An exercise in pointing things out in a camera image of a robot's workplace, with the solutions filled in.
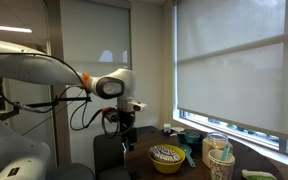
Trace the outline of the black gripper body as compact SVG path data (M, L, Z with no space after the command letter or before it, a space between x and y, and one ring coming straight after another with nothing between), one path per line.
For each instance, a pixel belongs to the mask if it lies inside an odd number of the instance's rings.
M134 112L121 112L119 118L119 134L126 138L131 138L136 135L136 130L134 129L135 123L135 113Z

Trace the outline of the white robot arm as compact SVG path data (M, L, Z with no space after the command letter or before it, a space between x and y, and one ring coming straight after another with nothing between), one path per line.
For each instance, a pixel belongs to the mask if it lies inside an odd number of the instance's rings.
M120 117L129 122L143 107L135 101L135 73L131 70L92 77L43 52L4 41L0 41L0 78L71 85L102 99L115 98ZM49 160L47 144L16 133L0 120L0 180L46 180Z

